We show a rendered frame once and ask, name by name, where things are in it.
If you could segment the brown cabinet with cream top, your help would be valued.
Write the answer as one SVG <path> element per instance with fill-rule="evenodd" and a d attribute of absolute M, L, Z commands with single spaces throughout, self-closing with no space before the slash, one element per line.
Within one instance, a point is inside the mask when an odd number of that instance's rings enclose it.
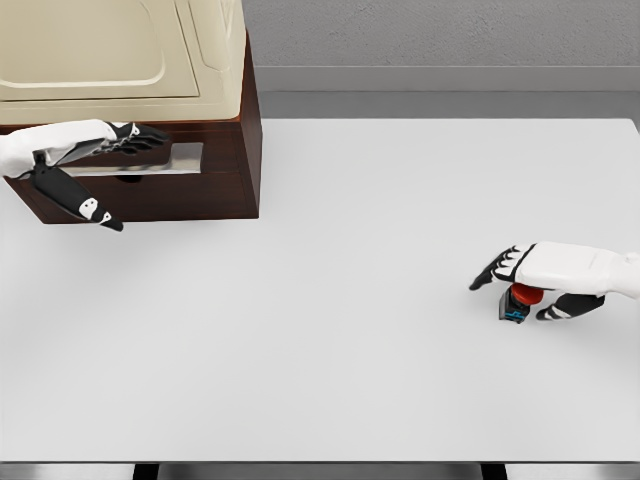
<path fill-rule="evenodd" d="M 261 123 L 242 0 L 0 0 L 0 135 L 236 118 Z"/>

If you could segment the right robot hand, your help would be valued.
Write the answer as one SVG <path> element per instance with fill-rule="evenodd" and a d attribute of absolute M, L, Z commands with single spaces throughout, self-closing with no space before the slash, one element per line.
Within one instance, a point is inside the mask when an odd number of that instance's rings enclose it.
<path fill-rule="evenodd" d="M 514 245 L 500 252 L 469 289 L 476 291 L 502 281 L 509 287 L 521 283 L 543 289 L 544 293 L 557 291 L 560 296 L 539 310 L 536 318 L 571 319 L 603 306 L 609 293 L 628 297 L 623 291 L 624 258 L 607 249 L 551 241 Z"/>

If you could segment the brown wooden drawer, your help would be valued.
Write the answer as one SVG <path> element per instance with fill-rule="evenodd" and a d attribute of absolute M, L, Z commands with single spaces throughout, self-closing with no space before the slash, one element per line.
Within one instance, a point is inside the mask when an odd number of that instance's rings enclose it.
<path fill-rule="evenodd" d="M 167 163 L 183 144 L 200 144 L 200 171 L 151 174 L 139 180 L 119 175 L 79 176 L 77 180 L 123 222 L 245 219 L 259 216 L 262 125 L 231 121 L 153 122 L 171 140 L 136 156 L 106 154 L 76 163 L 78 167 Z"/>

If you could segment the red button black switch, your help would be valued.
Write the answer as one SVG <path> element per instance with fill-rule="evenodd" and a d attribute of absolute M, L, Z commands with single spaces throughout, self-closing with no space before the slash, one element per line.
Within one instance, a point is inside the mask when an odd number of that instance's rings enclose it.
<path fill-rule="evenodd" d="M 499 300 L 499 319 L 522 323 L 531 306 L 542 301 L 544 290 L 521 283 L 512 284 Z"/>

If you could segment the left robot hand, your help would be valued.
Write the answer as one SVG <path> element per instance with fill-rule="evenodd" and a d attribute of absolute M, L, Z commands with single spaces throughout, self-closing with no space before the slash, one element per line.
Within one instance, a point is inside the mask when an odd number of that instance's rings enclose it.
<path fill-rule="evenodd" d="M 168 140 L 167 134 L 148 125 L 99 119 L 23 128 L 0 135 L 0 176 L 27 178 L 66 212 L 120 232 L 123 223 L 60 166 L 105 153 L 134 155 Z"/>

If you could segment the silver metal drawer handle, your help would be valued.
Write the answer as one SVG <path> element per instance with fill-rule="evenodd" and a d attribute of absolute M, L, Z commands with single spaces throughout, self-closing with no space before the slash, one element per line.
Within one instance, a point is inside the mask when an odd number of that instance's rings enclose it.
<path fill-rule="evenodd" d="M 58 167 L 72 177 L 194 174 L 201 172 L 202 156 L 201 142 L 169 143 L 135 155 L 104 153 Z"/>

